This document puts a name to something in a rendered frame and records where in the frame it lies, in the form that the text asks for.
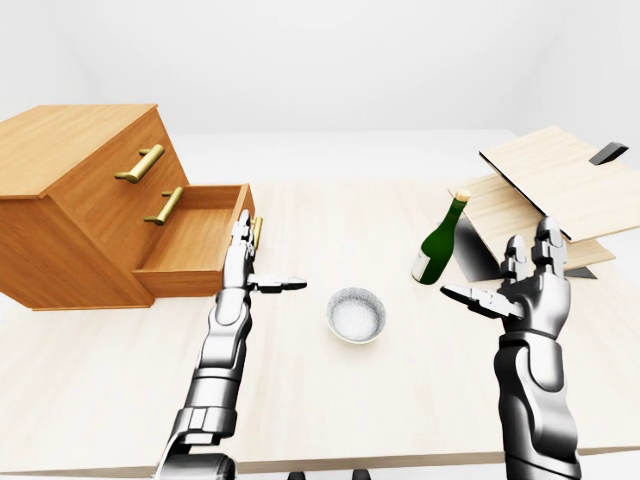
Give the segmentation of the open wooden drawer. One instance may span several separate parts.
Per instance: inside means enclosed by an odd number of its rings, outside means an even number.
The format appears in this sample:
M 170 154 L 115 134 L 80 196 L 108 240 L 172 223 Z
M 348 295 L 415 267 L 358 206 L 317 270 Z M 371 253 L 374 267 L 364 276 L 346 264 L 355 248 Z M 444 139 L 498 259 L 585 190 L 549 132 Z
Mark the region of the open wooden drawer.
M 155 298 L 214 295 L 232 227 L 245 209 L 255 211 L 247 184 L 187 186 L 135 278 Z

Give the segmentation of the small pale wooden board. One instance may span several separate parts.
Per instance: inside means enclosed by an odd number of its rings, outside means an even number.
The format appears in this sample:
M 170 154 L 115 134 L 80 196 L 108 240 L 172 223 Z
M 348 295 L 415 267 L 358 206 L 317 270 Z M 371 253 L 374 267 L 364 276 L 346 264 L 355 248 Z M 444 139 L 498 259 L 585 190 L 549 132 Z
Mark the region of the small pale wooden board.
M 463 214 L 494 258 L 502 262 L 508 240 L 518 234 L 524 240 L 527 258 L 531 259 L 537 226 L 543 215 L 498 174 L 447 186 L 452 196 L 461 189 L 471 193 Z M 564 239 L 564 243 L 566 271 L 615 259 L 615 255 L 595 239 L 574 243 Z

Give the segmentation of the speckled white bowl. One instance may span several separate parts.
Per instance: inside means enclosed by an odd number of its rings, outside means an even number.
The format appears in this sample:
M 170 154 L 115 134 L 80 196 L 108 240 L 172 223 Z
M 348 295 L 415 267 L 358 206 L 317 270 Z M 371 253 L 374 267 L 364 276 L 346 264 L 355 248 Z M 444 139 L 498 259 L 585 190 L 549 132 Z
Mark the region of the speckled white bowl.
M 351 344 L 375 341 L 386 327 L 386 309 L 382 301 L 363 288 L 343 288 L 332 295 L 326 309 L 331 331 Z

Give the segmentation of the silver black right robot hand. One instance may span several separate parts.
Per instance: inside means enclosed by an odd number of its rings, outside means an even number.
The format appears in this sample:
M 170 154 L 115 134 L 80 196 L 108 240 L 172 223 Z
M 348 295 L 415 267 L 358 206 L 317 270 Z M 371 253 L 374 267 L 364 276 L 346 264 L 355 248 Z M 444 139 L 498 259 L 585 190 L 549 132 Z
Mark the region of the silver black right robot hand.
M 571 288 L 564 275 L 566 244 L 554 218 L 537 225 L 531 254 L 517 234 L 506 245 L 503 282 L 496 291 L 444 285 L 440 291 L 477 314 L 503 321 L 506 332 L 528 331 L 557 339 L 570 310 Z

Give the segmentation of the black wedge block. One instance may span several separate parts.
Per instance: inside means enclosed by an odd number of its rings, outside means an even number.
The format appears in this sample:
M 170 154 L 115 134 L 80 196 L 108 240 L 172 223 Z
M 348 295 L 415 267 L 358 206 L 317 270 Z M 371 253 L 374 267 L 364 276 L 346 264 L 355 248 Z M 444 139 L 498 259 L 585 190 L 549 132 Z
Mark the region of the black wedge block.
M 616 160 L 629 149 L 620 142 L 610 142 L 589 159 L 592 165 L 600 166 Z

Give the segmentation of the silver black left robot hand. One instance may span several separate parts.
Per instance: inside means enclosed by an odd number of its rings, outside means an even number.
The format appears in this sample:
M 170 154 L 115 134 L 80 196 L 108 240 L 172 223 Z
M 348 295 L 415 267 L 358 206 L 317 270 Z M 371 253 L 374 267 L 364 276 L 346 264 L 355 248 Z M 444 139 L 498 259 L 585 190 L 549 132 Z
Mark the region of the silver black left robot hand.
M 300 290 L 307 281 L 298 277 L 257 275 L 254 270 L 256 252 L 251 231 L 251 214 L 243 209 L 231 231 L 231 243 L 225 256 L 222 285 L 224 288 L 243 288 L 248 292 L 280 293 Z

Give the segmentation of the green glass bottle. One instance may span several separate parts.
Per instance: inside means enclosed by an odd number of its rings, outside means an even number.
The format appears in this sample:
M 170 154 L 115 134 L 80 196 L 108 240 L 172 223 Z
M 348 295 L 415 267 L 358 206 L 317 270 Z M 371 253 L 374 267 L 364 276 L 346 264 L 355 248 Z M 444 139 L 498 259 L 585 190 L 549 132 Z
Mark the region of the green glass bottle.
M 434 284 L 442 275 L 454 250 L 455 229 L 471 197 L 467 189 L 456 191 L 443 221 L 422 242 L 411 275 L 423 285 Z

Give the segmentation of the wooden cabinet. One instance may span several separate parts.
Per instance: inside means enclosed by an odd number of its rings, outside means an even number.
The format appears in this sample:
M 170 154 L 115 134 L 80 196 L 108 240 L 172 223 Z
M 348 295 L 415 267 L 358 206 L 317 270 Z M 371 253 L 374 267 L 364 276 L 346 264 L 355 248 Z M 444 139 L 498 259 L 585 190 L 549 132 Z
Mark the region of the wooden cabinet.
M 0 122 L 0 292 L 35 310 L 147 307 L 153 297 L 51 197 L 153 104 L 44 105 Z

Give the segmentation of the large pale wooden board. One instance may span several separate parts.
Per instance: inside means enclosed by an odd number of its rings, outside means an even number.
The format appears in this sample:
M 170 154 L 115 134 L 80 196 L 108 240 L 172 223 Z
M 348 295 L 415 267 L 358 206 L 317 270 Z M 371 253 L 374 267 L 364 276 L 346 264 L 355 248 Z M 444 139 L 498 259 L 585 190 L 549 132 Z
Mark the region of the large pale wooden board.
M 480 154 L 569 240 L 582 241 L 640 227 L 640 171 L 620 159 L 594 165 L 597 152 L 550 126 Z

